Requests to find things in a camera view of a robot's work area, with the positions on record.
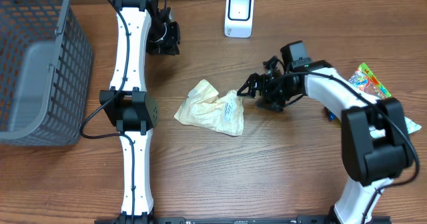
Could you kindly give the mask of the teal snack packet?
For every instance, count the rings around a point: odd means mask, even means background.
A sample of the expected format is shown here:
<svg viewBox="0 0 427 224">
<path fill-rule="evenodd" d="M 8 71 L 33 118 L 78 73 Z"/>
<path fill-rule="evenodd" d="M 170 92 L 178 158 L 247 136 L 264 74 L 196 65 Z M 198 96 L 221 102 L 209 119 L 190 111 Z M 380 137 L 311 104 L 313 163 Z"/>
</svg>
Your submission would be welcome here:
<svg viewBox="0 0 427 224">
<path fill-rule="evenodd" d="M 405 117 L 405 122 L 406 122 L 406 126 L 407 126 L 407 131 L 409 134 L 414 133 L 416 131 L 419 131 L 422 128 L 421 125 L 413 122 L 413 120 L 411 120 L 407 117 Z M 375 129 L 373 126 L 371 126 L 370 127 L 370 135 L 373 138 L 378 139 L 378 138 L 384 137 L 386 134 L 385 134 L 384 129 L 378 130 L 378 129 Z"/>
</svg>

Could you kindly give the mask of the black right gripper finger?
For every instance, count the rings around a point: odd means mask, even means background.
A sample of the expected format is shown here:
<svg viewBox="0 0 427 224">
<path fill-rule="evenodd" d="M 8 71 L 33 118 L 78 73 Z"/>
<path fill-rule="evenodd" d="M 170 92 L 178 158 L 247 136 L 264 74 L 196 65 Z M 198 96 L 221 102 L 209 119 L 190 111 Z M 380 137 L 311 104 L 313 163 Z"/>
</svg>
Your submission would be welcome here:
<svg viewBox="0 0 427 224">
<path fill-rule="evenodd" d="M 253 73 L 242 86 L 242 91 L 246 89 L 248 91 L 261 91 L 264 89 L 264 85 L 267 80 L 268 76 L 266 74 L 260 75 L 258 73 Z"/>
<path fill-rule="evenodd" d="M 255 83 L 255 84 L 246 83 L 246 84 L 243 84 L 238 89 L 237 96 L 255 98 L 257 93 L 259 93 L 259 95 L 262 96 L 264 92 L 265 92 L 265 88 L 263 85 L 259 83 Z"/>
</svg>

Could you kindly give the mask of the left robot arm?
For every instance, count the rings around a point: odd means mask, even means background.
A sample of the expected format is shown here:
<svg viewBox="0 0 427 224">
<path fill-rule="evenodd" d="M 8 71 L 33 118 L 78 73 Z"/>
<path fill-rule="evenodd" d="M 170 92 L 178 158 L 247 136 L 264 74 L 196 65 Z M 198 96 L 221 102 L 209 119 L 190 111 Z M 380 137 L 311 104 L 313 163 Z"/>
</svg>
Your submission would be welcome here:
<svg viewBox="0 0 427 224">
<path fill-rule="evenodd" d="M 145 82 L 146 55 L 178 55 L 179 25 L 159 0 L 111 0 L 117 15 L 115 71 L 99 102 L 123 151 L 123 202 L 114 223 L 156 223 L 150 187 L 150 143 L 157 101 Z"/>
</svg>

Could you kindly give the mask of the beige snack bag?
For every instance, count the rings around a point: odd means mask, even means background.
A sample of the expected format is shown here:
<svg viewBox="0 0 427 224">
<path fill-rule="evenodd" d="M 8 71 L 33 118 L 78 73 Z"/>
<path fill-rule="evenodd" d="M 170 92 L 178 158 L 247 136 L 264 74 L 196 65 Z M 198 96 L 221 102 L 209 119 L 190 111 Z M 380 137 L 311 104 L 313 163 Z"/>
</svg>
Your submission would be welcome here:
<svg viewBox="0 0 427 224">
<path fill-rule="evenodd" d="M 223 97 L 207 80 L 201 80 L 180 105 L 174 118 L 184 125 L 240 136 L 244 132 L 244 105 L 236 90 Z"/>
</svg>

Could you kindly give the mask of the green candy bag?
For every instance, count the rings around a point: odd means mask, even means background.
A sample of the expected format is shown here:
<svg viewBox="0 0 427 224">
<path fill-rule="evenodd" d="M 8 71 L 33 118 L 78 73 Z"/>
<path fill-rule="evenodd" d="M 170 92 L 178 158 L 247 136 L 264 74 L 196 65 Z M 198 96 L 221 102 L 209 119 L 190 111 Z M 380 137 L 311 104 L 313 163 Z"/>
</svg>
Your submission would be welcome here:
<svg viewBox="0 0 427 224">
<path fill-rule="evenodd" d="M 350 77 L 349 82 L 359 90 L 380 99 L 387 99 L 392 96 L 366 63 L 359 65 Z"/>
</svg>

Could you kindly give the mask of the blue oreo packet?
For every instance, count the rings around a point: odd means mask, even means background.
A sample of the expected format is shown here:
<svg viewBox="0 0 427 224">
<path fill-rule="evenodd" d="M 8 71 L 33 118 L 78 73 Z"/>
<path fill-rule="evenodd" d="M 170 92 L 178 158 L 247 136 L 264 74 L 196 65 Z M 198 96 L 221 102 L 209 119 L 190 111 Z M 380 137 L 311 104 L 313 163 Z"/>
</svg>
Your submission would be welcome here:
<svg viewBox="0 0 427 224">
<path fill-rule="evenodd" d="M 333 121 L 336 118 L 336 116 L 328 108 L 325 108 L 325 112 L 326 112 L 326 117 L 328 118 L 329 121 Z"/>
</svg>

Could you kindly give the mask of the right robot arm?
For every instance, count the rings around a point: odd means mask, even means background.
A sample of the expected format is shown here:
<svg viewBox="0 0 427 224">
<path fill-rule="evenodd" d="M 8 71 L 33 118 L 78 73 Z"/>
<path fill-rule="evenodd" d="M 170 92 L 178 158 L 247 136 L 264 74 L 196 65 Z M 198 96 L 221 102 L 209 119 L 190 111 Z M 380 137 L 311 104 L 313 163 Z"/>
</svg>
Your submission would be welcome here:
<svg viewBox="0 0 427 224">
<path fill-rule="evenodd" d="M 266 74 L 251 74 L 238 90 L 241 97 L 262 96 L 260 106 L 280 112 L 303 96 L 319 101 L 341 122 L 342 163 L 348 180 L 325 223 L 377 223 L 374 206 L 403 170 L 419 159 L 407 132 L 401 103 L 379 99 L 351 86 L 326 61 L 309 58 L 283 64 L 264 62 Z"/>
</svg>

